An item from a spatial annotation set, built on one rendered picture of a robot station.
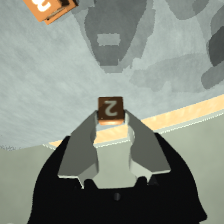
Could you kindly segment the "brown cube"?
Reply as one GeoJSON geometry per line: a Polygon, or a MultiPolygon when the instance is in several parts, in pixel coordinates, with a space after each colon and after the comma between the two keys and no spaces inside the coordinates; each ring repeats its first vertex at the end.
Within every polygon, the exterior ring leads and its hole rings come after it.
{"type": "Polygon", "coordinates": [[[68,0],[23,0],[39,22],[51,18],[69,5],[68,0]]]}
{"type": "Polygon", "coordinates": [[[117,125],[124,121],[123,97],[99,97],[98,121],[101,125],[117,125]]]}

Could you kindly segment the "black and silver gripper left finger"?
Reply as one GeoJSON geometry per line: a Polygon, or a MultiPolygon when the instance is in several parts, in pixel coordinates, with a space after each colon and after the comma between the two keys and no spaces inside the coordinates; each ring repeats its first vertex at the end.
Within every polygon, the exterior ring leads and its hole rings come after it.
{"type": "Polygon", "coordinates": [[[84,180],[93,179],[98,174],[97,149],[93,146],[98,124],[98,110],[95,110],[62,140],[47,159],[35,183],[27,224],[38,224],[55,199],[67,192],[84,189],[84,180]]]}

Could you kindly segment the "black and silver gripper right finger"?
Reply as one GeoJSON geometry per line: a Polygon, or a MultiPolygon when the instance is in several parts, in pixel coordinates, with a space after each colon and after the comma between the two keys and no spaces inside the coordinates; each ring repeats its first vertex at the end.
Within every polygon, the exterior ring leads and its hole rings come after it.
{"type": "Polygon", "coordinates": [[[199,222],[207,219],[198,196],[194,177],[183,158],[158,133],[128,110],[124,123],[131,140],[129,170],[136,177],[146,176],[148,185],[169,188],[181,195],[193,208],[199,222]]]}

